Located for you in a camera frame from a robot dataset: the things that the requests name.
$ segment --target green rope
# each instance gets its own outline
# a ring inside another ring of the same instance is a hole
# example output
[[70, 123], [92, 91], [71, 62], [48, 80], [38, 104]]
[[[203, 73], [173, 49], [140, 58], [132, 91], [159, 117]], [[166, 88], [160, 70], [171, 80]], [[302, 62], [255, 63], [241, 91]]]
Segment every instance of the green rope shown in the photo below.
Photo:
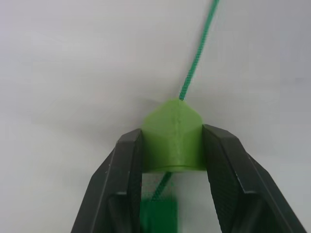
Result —
[[[203, 29], [203, 33], [201, 35], [201, 41], [200, 41], [198, 50], [196, 52], [196, 55], [195, 55], [194, 60], [192, 62], [191, 68], [190, 68], [190, 70], [189, 70], [189, 72], [187, 74], [187, 77], [185, 79], [184, 85], [181, 88], [181, 91], [180, 91], [180, 94], [179, 94], [179, 99], [180, 100], [184, 100], [185, 99], [185, 96], [186, 96], [186, 93], [188, 91], [188, 87], [190, 85], [191, 79], [193, 78], [194, 72], [195, 72], [196, 67], [197, 67], [197, 65], [199, 63], [199, 60], [200, 60], [200, 57], [201, 57], [201, 54], [202, 54], [202, 51], [203, 51], [203, 47], [204, 47], [204, 44], [205, 44], [205, 41], [206, 41], [206, 36], [208, 34], [208, 30], [209, 30], [210, 24], [211, 24], [211, 22], [212, 22], [212, 20], [214, 18], [218, 2], [219, 2], [219, 0], [213, 0], [212, 5], [211, 5], [211, 7], [209, 9], [208, 17], [207, 17], [207, 20], [206, 20], [205, 25], [204, 25], [204, 29]], [[155, 192], [154, 192], [154, 194], [153, 194], [153, 196], [151, 198], [151, 201], [158, 200], [158, 198], [161, 196], [161, 194], [162, 194], [162, 192], [163, 192], [167, 182], [171, 178], [171, 176], [172, 176], [171, 172], [166, 172], [165, 173], [165, 175], [163, 176], [160, 184], [156, 188], [156, 190], [155, 190]]]
[[206, 36], [207, 36], [208, 30], [209, 30], [210, 24], [211, 24], [211, 22], [213, 20], [213, 17], [215, 15], [218, 2], [219, 2], [219, 0], [213, 0], [212, 5], [211, 5], [211, 7], [209, 9], [208, 17], [207, 17], [207, 20], [206, 20], [205, 25], [204, 25], [204, 29], [203, 29], [203, 33], [202, 33], [202, 36], [201, 36], [201, 41], [200, 41], [198, 50], [196, 52], [196, 55], [195, 55], [194, 60], [192, 62], [191, 68], [190, 68], [190, 70], [189, 70], [189, 72], [187, 74], [187, 77], [185, 79], [184, 85], [181, 88], [181, 92], [179, 94], [179, 99], [180, 100], [184, 100], [185, 99], [185, 96], [186, 96], [188, 87], [190, 85], [191, 79], [193, 78], [194, 72], [195, 72], [196, 67], [197, 67], [197, 65], [199, 63], [199, 60], [200, 60], [200, 57], [201, 57], [201, 54], [202, 54], [202, 51], [203, 51], [203, 47], [204, 47], [204, 44], [205, 44], [205, 41], [206, 41]]

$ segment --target black plastic jaw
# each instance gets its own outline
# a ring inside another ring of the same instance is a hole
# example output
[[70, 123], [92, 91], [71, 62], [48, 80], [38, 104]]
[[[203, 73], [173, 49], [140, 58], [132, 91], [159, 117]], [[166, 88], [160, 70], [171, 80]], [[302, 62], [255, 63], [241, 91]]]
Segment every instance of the black plastic jaw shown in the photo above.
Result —
[[141, 131], [124, 134], [92, 176], [71, 233], [137, 233]]
[[226, 130], [203, 126], [216, 213], [223, 233], [305, 233], [269, 173]]

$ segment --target white background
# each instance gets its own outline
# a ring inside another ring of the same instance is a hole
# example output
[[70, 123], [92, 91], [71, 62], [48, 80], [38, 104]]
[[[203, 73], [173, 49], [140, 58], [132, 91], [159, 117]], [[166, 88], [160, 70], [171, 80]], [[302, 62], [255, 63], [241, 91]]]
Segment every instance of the white background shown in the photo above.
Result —
[[[178, 96], [209, 0], [0, 0], [0, 232], [70, 232], [122, 133]], [[187, 95], [311, 232], [311, 1], [221, 0]], [[180, 230], [220, 232], [205, 173]]]

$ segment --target light green plastic block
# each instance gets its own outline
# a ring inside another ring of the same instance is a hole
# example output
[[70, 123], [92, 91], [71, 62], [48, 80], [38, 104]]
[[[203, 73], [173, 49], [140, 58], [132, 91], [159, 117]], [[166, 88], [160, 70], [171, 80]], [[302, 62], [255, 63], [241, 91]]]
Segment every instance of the light green plastic block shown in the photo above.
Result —
[[184, 101], [167, 101], [141, 128], [144, 172], [205, 169], [202, 119]]

